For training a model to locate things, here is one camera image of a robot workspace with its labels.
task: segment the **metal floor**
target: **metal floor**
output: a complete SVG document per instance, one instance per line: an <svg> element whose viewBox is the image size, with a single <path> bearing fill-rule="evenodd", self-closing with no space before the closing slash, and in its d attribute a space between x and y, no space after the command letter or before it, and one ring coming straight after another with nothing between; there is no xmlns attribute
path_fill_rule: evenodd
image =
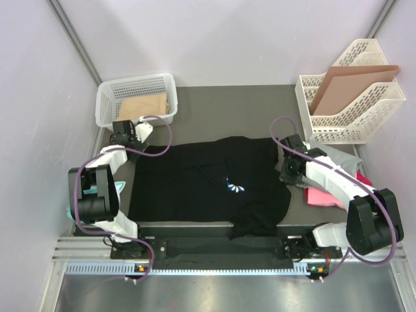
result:
<svg viewBox="0 0 416 312"><path fill-rule="evenodd" d="M281 276L150 276L134 286L115 280L77 304L105 276L66 276L56 312L401 312L389 265L349 263L324 284Z"/></svg>
<svg viewBox="0 0 416 312"><path fill-rule="evenodd" d="M178 112L171 125L173 144L207 142L230 136L269 137L269 126L278 116L291 117L302 128L294 86L202 86L177 88ZM293 134L292 125L283 121L276 125L275 135L284 138ZM103 146L109 141L105 131ZM156 127L148 142L166 145L169 134L165 127ZM337 146L353 153L352 146ZM282 163L280 152L279 165ZM126 181L121 210L127 214L134 179L134 164L128 162L116 173L115 181ZM304 191L289 187L291 205L281 224L311 225L321 222L343 222L346 213L338 207L313 207L306 204Z"/></svg>

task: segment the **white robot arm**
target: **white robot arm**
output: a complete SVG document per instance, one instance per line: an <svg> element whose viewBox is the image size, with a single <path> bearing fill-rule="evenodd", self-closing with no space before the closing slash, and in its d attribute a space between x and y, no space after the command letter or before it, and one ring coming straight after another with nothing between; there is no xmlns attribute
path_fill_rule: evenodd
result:
<svg viewBox="0 0 416 312"><path fill-rule="evenodd" d="M373 193L386 208L394 225L396 240L403 239L403 228L398 213L395 195L388 189L376 190L359 186L359 181L339 168L320 149L308 149L299 135L285 138L281 143L298 153L328 164L330 168L315 161L307 161L301 156L285 150L285 160L281 169L281 180L288 184L297 184L303 176L314 181L321 189L334 195L346 207L347 221L339 224L323 224L314 227L306 235L309 249L319 249L329 246L352 248L361 255L369 254L380 248L389 246L392 234L380 208L369 196Z"/></svg>
<svg viewBox="0 0 416 312"><path fill-rule="evenodd" d="M137 155L128 153L125 150L110 151L114 148L134 148L144 151L148 144L145 140L153 131L153 127L147 123L139 123L134 126L131 121L113 123L114 133L111 135L110 143L101 150L104 154L99 159L90 162L81 175L81 182L78 190L78 209L81 221L86 224L93 224L105 231L122 234L126 237L139 238L138 224L131 221L119 210L120 195L116 191L113 175L127 160L136 161ZM69 171L68 179L70 186L70 207L71 215L75 219L73 207L73 186L75 174L78 168ZM84 194L84 190L96 185L97 193ZM123 243L130 240L113 236L116 242Z"/></svg>

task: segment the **cable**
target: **cable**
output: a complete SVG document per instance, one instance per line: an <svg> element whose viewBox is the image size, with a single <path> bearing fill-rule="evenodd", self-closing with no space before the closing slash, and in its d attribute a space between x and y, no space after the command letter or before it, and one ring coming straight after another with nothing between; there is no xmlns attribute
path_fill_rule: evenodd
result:
<svg viewBox="0 0 416 312"><path fill-rule="evenodd" d="M149 154L149 153L145 153L143 151L137 151L133 148L125 148L125 147L118 147L118 148L111 148L105 151L105 153L100 153L94 157L92 157L91 159L87 160L86 162L84 162L78 169L77 174L75 175L75 183L74 183L74 188L73 188L73 210L74 210L74 215L75 215L75 223L77 224L78 228L85 234L89 234L89 235L111 235L111 236L117 236L123 239L129 239L130 241L135 241L138 242L140 244L143 244L145 247L147 247L147 249L150 252L150 258L149 258L149 268L148 270L144 273L143 276L141 276L140 279L138 279L137 281L143 281L144 279L146 279L151 271L151 268L153 267L153 263L155 261L155 251L153 250L153 248L150 246L149 243L147 243L145 240L142 239L138 239L136 237L128 237L119 233L115 233L115 232L111 232L111 231L90 231L84 228L84 226L81 223L81 220L79 218L79 210L78 210L78 185L80 183L81 180L81 173L82 171L85 169L85 167L91 163L92 161L95 161L97 159L99 159L100 157L104 156L104 154L110 153L112 151L129 151L131 153L136 153L142 156L148 156L148 157L158 157L161 156L163 154L165 154L170 146L172 145L172 130L170 129L170 126L159 116L145 116L144 118L156 118L158 120L160 120L165 126L167 126L168 131L169 131L169 143L167 145L167 147L161 151L160 153L156 153L156 154ZM97 289L99 286L103 285L104 283L108 282L108 281L112 281L112 280L117 280L117 279L121 279L124 277L121 276L116 276L116 277L112 277L109 279L105 279L104 281L100 282L99 284L97 284L96 286L94 286L92 289L90 289L89 291L87 291L86 294L82 295L81 299L78 299L76 301L74 301L74 304L76 304L77 302L81 301L85 296L87 296L88 294L90 294L92 291L94 291L95 289Z"/></svg>
<svg viewBox="0 0 416 312"><path fill-rule="evenodd" d="M334 168L332 166L330 166L330 165L328 165L328 164L326 164L326 163L324 163L322 161L318 161L318 160L316 160L316 159L314 159L314 158L312 158L310 156L307 156L307 155L305 155L303 153L300 153L300 152L298 152L296 150L293 150L293 149L287 147L286 145L284 145L283 143L281 143L278 139L276 139L276 137L273 135L273 127L276 124L276 122L278 122L280 120L288 120L288 121L290 121L292 123L293 127L294 127L295 132L296 132L296 126L295 126L293 120L290 117L283 116L283 117L276 118L270 124L270 136L272 137L272 140L278 146L280 146L284 150L287 150L287 151L289 151L289 152L291 152L291 153L293 153L293 154L295 154L297 156L300 156L300 157L304 158L307 161L313 161L313 162L315 162L317 164L320 164L321 166L324 166L324 167L326 167L328 169L334 170ZM383 259L381 261L369 261L369 260L366 260L366 259L362 258L361 256L359 256L355 251L353 251L353 249L348 248L347 251L346 251L346 253L344 254L344 257L339 262L339 264L333 269L333 271L331 273L329 273L328 276L326 276L324 278L324 280L328 279L330 276L332 276L335 272L337 272L339 270L339 267L344 263L344 261L346 260L346 258L347 258L347 256L348 256L349 253L351 253L355 258L357 258L361 262L364 262L364 263L366 263L368 265L384 265L384 264L388 263L394 257L395 250L396 250L396 245L397 245L397 242L396 242L397 237L396 237L396 231L395 231L394 225L393 225L393 223L392 223L392 221L390 219L390 216L389 216L387 210L385 209L385 207L383 206L383 204L381 203L381 201L377 198L377 196L374 195L374 193L371 192L363 183L357 181L356 179L354 179L353 177L349 176L348 174L345 174L344 172L342 172L342 171L340 171L338 169L335 169L334 171L337 172L340 176L344 177L345 179L353 182L354 184L356 184L360 188L362 188L374 200L374 202L378 205L378 207L380 208L380 210L382 211L382 213L384 215L384 218L387 221L387 224L388 224L389 229L390 229L390 232L391 232L391 249L390 249L389 255L385 259Z"/></svg>
<svg viewBox="0 0 416 312"><path fill-rule="evenodd" d="M325 265L327 268L330 268L331 265L331 255L330 252L325 250Z"/></svg>

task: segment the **purple cable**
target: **purple cable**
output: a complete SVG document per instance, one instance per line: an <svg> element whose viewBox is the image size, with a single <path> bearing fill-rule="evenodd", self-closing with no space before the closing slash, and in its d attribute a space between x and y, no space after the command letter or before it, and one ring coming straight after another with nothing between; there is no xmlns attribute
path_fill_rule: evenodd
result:
<svg viewBox="0 0 416 312"><path fill-rule="evenodd" d="M315 158L312 158L310 156L307 156L307 155L305 155L303 153L300 153L298 151L295 151L295 150L293 150L291 148L288 148L286 145L284 145L278 139L276 139L274 137L274 135L273 135L273 127L274 127L275 123L278 122L278 121L280 121L280 120L288 120L288 121L290 121L293 124L294 130L296 132L296 127L295 127L294 122L293 122L293 120L291 118L289 118L287 116L283 116L283 117L276 118L272 122L272 124L270 125L270 136L272 137L272 140L278 146L280 146L284 150L287 150L287 151L289 151L289 152L291 152L291 153L293 153L293 154L295 154L297 156L300 156L300 157L306 159L307 161L313 161L313 162L315 162L315 163L317 163L317 164L319 164L321 166L324 166L324 167L326 167L328 169L333 170L333 167L332 166L330 166L330 165L328 165L328 164L326 164L326 163L324 163L322 161L318 161ZM344 257L339 262L339 264L332 270L332 272L328 276L326 276L324 278L324 280L328 279L330 276L332 276L333 273L335 273L335 272L338 271L339 267L341 266L341 264L344 263L344 261L348 257L348 254L349 253L351 253L355 258L357 258L361 262L364 262L364 263L366 263L368 265L384 265L384 264L388 263L394 257L395 251L396 251L396 245L397 245L397 243L396 243L396 239L397 239L396 238L396 231L395 231L394 225L393 225L393 223L392 223L392 221L390 219L390 216L389 216L387 210L385 209L385 207L383 206L383 204L381 203L381 201L377 198L377 196L375 196L374 193L372 193L363 183L357 181L356 179L354 179L353 177L349 176L348 174L346 174L346 173L344 173L344 172L342 172L342 171L340 171L338 169L335 169L335 172L337 172L340 176L344 177L345 179L347 179L347 180L353 182L354 184L358 185L359 187L361 187L375 201L375 203L378 205L378 207L382 211L385 219L387 220L387 224L388 224L389 229L390 229L390 232L391 232L391 249L390 249L389 255L385 259L383 259L381 261L369 261L369 260L366 260L366 259L362 258L361 256L359 256L355 251L353 251L353 249L348 248L347 251L346 251L346 253L344 254Z"/></svg>
<svg viewBox="0 0 416 312"><path fill-rule="evenodd" d="M155 261L155 252L153 250L153 248L150 246L149 243L147 243L146 241L142 240L142 239L138 239L136 237L128 237L122 234L118 234L118 233L114 233L111 231L90 231L84 228L84 226L81 223L81 220L79 218L79 210L78 210L78 184L80 182L81 179L81 172L84 170L84 168L86 167L86 165L88 165L89 163L91 163L92 161L95 161L97 159L99 159L101 156L103 156L104 154L110 153L112 151L130 151L131 153L136 153L142 156L148 156L148 157L157 157L157 156L161 156L163 154L165 154L170 146L172 145L172 130L170 129L170 126L159 116L145 116L144 118L156 118L159 119L162 123L165 124L165 126L167 126L168 130L169 130L169 143L167 145L167 147L161 151L160 153L156 153L156 154L149 154L149 153L145 153L143 151L137 151L133 148L111 148L108 149L107 151L105 151L105 153L100 153L94 157L92 157L91 159L87 160L86 162L84 162L78 169L77 174L75 176L75 186L73 188L73 210L74 210L74 214L75 214L75 223L77 224L78 228L85 234L89 234L89 235L115 235L117 237L121 237L123 239L129 239L131 241L135 241L138 242L140 244L143 244L144 246L146 246L148 248L148 250L150 251L150 260L149 260L149 268L148 270L144 273L143 276L141 276L137 281L143 281L144 279L147 278L147 276L149 275L151 268L153 267L153 263ZM102 281L101 283L98 283L95 287L93 287L92 289L90 289L89 291L86 292L86 294L84 294L81 299L78 299L76 301L74 301L74 303L77 303L79 301L81 301L85 296L87 296L88 294L90 294L92 291L94 291L95 289L97 289L99 286L103 285L104 283L111 281L111 280L117 280L117 279L121 279L124 277L111 277L109 279L105 279L104 281Z"/></svg>

